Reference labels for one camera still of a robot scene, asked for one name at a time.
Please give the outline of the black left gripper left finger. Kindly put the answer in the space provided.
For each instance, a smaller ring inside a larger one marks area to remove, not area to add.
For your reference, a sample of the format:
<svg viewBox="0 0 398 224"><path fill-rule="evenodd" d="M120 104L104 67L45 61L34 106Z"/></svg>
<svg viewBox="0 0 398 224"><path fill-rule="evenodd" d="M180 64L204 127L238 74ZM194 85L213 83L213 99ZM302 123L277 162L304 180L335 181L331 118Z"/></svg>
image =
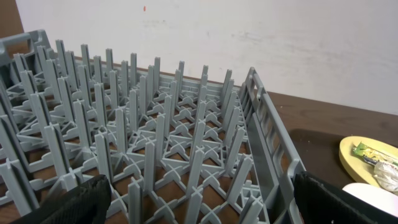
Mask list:
<svg viewBox="0 0 398 224"><path fill-rule="evenodd" d="M13 221L13 224L104 224L110 204L111 186L108 178L101 174Z"/></svg>

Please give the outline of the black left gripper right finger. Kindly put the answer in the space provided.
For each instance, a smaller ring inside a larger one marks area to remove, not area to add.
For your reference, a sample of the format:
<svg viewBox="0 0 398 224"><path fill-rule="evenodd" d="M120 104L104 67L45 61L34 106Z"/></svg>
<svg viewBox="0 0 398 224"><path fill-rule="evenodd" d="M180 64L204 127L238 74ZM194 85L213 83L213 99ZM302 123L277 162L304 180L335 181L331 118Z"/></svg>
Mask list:
<svg viewBox="0 0 398 224"><path fill-rule="evenodd" d="M294 177L294 197L305 224L397 223L397 217L303 171Z"/></svg>

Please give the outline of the green yellow snack wrapper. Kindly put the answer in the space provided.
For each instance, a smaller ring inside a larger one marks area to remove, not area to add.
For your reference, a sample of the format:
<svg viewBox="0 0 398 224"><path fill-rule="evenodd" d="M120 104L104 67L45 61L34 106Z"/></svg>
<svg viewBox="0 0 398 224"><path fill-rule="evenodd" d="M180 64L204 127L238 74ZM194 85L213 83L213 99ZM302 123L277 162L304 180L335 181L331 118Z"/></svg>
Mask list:
<svg viewBox="0 0 398 224"><path fill-rule="evenodd" d="M371 148L362 142L360 142L357 146L353 147L353 153L356 156L362 157L364 161L374 166L378 162L388 162L390 164L397 166L397 159L387 155L384 152Z"/></svg>

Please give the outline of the clear plastic wrap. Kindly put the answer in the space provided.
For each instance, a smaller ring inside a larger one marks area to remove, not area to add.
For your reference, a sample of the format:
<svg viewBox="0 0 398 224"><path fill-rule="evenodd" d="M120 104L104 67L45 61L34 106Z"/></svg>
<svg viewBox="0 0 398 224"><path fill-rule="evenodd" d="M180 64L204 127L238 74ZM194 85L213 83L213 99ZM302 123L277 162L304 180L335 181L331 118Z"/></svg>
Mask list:
<svg viewBox="0 0 398 224"><path fill-rule="evenodd" d="M373 177L382 188L397 194L397 166L388 162L378 162L374 166Z"/></svg>

